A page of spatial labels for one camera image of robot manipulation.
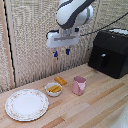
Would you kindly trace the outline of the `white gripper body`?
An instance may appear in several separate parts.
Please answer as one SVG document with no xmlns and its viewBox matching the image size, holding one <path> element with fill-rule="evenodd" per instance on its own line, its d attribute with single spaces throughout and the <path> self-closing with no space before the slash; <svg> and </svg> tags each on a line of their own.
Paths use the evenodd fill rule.
<svg viewBox="0 0 128 128">
<path fill-rule="evenodd" d="M 80 29 L 72 28 L 67 30 L 51 30 L 47 33 L 46 45 L 49 48 L 74 45 L 79 42 Z"/>
</svg>

